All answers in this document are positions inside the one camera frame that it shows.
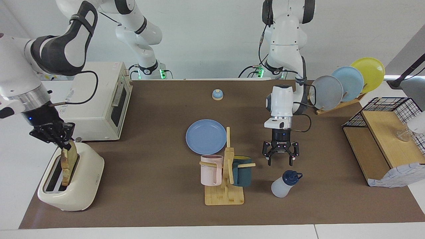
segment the pink mug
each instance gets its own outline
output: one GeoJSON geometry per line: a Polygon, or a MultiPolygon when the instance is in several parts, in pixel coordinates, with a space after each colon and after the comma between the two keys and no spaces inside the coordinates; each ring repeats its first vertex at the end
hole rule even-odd
{"type": "Polygon", "coordinates": [[[220,185],[221,172],[223,167],[223,156],[202,155],[201,162],[209,162],[217,165],[217,167],[201,165],[201,184],[205,186],[220,185]]]}

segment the light blue plate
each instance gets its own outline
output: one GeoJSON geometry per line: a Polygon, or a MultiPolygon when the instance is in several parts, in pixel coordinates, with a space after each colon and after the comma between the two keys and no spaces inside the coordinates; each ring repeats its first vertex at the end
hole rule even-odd
{"type": "Polygon", "coordinates": [[[363,76],[356,68],[343,66],[336,69],[332,76],[337,78],[343,85],[344,93],[347,94],[341,101],[354,100],[363,90],[363,76]]]}
{"type": "Polygon", "coordinates": [[[224,147],[226,141],[226,130],[212,119],[198,120],[186,131],[186,143],[197,154],[215,154],[224,147]]]}

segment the navy blue cap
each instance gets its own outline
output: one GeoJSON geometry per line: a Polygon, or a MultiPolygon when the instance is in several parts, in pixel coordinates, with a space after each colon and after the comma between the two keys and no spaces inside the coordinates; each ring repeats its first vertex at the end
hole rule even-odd
{"type": "Polygon", "coordinates": [[[302,173],[297,173],[296,171],[292,170],[286,170],[282,175],[283,181],[289,186],[294,186],[302,177],[302,173]]]}

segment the black wire rack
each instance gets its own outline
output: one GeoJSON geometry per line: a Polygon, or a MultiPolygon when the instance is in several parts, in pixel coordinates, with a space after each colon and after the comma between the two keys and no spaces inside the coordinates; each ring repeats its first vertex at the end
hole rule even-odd
{"type": "MultiPolygon", "coordinates": [[[[422,112],[412,98],[377,97],[369,101],[343,127],[367,127],[366,121],[362,116],[362,111],[394,111],[403,124],[422,112]]],[[[412,133],[411,136],[422,151],[422,154],[425,155],[425,135],[412,133]]]]}

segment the white bottle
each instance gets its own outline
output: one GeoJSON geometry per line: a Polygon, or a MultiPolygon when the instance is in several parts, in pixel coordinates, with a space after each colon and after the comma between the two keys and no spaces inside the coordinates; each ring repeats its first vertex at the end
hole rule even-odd
{"type": "Polygon", "coordinates": [[[283,173],[282,177],[279,177],[272,183],[272,193],[276,197],[286,197],[289,190],[303,177],[302,173],[296,171],[287,170],[283,173]]]}

